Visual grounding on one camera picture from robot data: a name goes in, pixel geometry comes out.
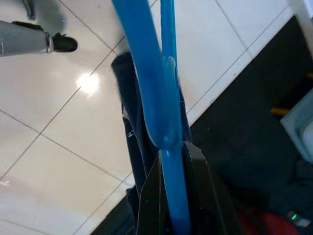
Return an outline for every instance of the shiny floor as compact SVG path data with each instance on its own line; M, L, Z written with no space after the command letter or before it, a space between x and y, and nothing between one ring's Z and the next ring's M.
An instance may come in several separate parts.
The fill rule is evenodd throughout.
M176 0L190 124L294 12L310 38L299 0ZM27 21L22 1L1 0L0 20ZM79 48L0 58L0 234L88 235L134 184L110 70L128 44L111 0L37 0L35 23Z

